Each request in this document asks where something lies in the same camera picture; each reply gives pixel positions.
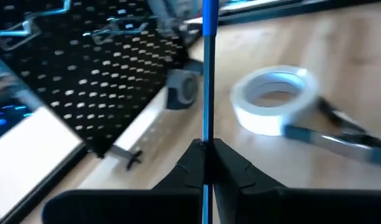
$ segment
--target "white tape roll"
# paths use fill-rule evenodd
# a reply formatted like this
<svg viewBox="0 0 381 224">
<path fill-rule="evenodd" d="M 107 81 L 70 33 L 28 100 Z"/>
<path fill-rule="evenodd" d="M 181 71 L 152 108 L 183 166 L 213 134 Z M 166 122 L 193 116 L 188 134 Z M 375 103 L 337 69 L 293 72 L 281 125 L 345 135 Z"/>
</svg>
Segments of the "white tape roll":
<svg viewBox="0 0 381 224">
<path fill-rule="evenodd" d="M 275 91 L 293 93 L 296 97 L 277 107 L 253 104 L 258 97 Z M 291 66 L 257 70 L 236 83 L 231 92 L 231 102 L 241 126 L 268 136 L 282 135 L 284 125 L 309 114 L 317 99 L 317 79 L 306 69 Z"/>
</svg>

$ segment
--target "metal bracket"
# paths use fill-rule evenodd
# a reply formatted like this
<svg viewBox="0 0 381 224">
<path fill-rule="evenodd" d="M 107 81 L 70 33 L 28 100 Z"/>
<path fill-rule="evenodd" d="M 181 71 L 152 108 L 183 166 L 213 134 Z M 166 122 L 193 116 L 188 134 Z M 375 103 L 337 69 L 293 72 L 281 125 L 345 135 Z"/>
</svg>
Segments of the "metal bracket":
<svg viewBox="0 0 381 224">
<path fill-rule="evenodd" d="M 63 14 L 68 12 L 70 10 L 70 7 L 71 7 L 71 0 L 65 0 L 63 3 L 63 7 L 60 9 L 33 13 L 27 16 L 25 18 L 25 21 L 15 25 L 14 27 L 11 27 L 6 30 L 0 30 L 0 37 L 27 37 L 28 35 L 32 35 L 34 31 L 33 20 L 36 17 Z"/>
<path fill-rule="evenodd" d="M 118 24 L 120 22 L 130 22 L 130 21 L 145 21 L 148 19 L 155 19 L 155 16 L 152 17 L 122 17 L 122 18 L 114 18 L 111 17 L 108 19 L 110 22 L 108 25 L 104 26 L 101 30 L 94 30 L 92 32 L 85 32 L 83 36 L 92 36 L 92 39 L 94 40 L 95 44 L 101 45 L 108 42 L 112 42 L 112 38 L 117 35 L 137 35 L 141 34 L 146 27 L 148 26 L 148 22 L 143 22 L 138 28 L 134 28 L 134 25 L 131 23 L 126 24 L 126 28 L 128 30 L 120 30 Z M 101 34 L 110 34 L 105 38 L 102 38 Z"/>
<path fill-rule="evenodd" d="M 20 26 L 22 26 L 22 23 L 18 23 L 16 25 L 14 25 L 9 30 L 15 30 L 15 29 L 19 28 Z M 30 29 L 30 31 L 29 31 L 30 35 L 22 35 L 22 36 L 13 35 L 13 36 L 15 36 L 17 38 L 19 38 L 19 37 L 26 37 L 25 39 L 23 39 L 21 41 L 18 41 L 18 42 L 15 42 L 13 44 L 10 44 L 10 42 L 14 41 L 13 38 L 1 38 L 1 37 L 7 37 L 7 35 L 0 35 L 0 48 L 2 48 L 5 51 L 14 50 L 14 49 L 20 47 L 21 45 L 27 43 L 28 41 L 34 39 L 35 37 L 37 37 L 38 35 L 41 34 L 40 28 L 36 24 L 34 24 L 34 23 L 30 24 L 29 29 Z"/>
</svg>

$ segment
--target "wooden desk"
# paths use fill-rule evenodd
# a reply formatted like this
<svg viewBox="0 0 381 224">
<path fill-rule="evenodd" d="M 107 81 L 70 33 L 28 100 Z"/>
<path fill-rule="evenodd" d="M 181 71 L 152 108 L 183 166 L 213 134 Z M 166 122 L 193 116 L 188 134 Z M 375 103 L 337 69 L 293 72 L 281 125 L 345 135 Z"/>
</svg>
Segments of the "wooden desk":
<svg viewBox="0 0 381 224">
<path fill-rule="evenodd" d="M 381 189 L 380 166 L 301 142 L 254 135 L 237 123 L 229 101 L 233 84 L 244 75 L 267 66 L 296 65 L 319 77 L 324 97 L 381 135 L 381 3 L 222 27 L 216 55 L 217 138 L 289 187 Z M 193 56 L 203 59 L 202 43 Z M 124 161 L 108 157 L 80 187 L 153 187 L 191 140 L 201 137 L 201 119 L 200 104 L 189 111 L 167 112 L 160 122 L 166 129 L 154 129 L 162 136 L 149 139 L 153 147 L 145 163 L 126 172 Z M 317 117 L 312 125 L 323 128 L 323 121 Z M 35 223 L 38 212 L 29 223 Z"/>
</svg>

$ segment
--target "pliers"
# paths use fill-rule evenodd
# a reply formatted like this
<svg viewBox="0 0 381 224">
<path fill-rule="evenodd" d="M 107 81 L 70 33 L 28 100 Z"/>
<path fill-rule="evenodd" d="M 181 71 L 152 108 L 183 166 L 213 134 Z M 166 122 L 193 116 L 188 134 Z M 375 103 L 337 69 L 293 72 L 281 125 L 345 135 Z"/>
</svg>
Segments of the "pliers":
<svg viewBox="0 0 381 224">
<path fill-rule="evenodd" d="M 347 114 L 324 98 L 318 99 L 318 109 L 341 131 L 339 135 L 319 133 L 312 129 L 286 125 L 284 136 L 329 149 L 342 156 L 381 165 L 381 139 L 358 125 Z"/>
</svg>

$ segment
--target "wooden surface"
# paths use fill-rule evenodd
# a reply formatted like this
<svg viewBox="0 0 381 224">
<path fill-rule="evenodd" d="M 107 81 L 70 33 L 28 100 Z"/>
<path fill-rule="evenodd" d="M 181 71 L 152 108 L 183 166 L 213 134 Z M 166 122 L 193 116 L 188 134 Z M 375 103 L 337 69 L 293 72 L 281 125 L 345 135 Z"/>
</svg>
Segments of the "wooden surface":
<svg viewBox="0 0 381 224">
<path fill-rule="evenodd" d="M 381 135 L 381 3 L 222 27 L 216 55 L 217 138 L 289 187 L 381 189 L 380 166 L 301 142 L 254 135 L 238 125 L 229 101 L 233 84 L 258 68 L 304 67 L 318 76 L 325 98 Z M 202 43 L 195 46 L 193 56 L 203 59 Z M 86 168 L 73 171 L 56 192 L 77 185 L 152 188 L 191 140 L 201 137 L 200 103 L 188 111 L 162 115 L 150 129 L 150 137 L 141 142 L 144 163 L 134 170 L 126 172 L 126 161 L 114 156 L 103 161 L 89 158 L 81 165 Z M 316 117 L 310 125 L 324 129 L 323 121 Z M 25 223 L 37 223 L 39 211 Z"/>
<path fill-rule="evenodd" d="M 0 138 L 0 217 L 80 143 L 45 107 L 5 133 Z"/>
</svg>

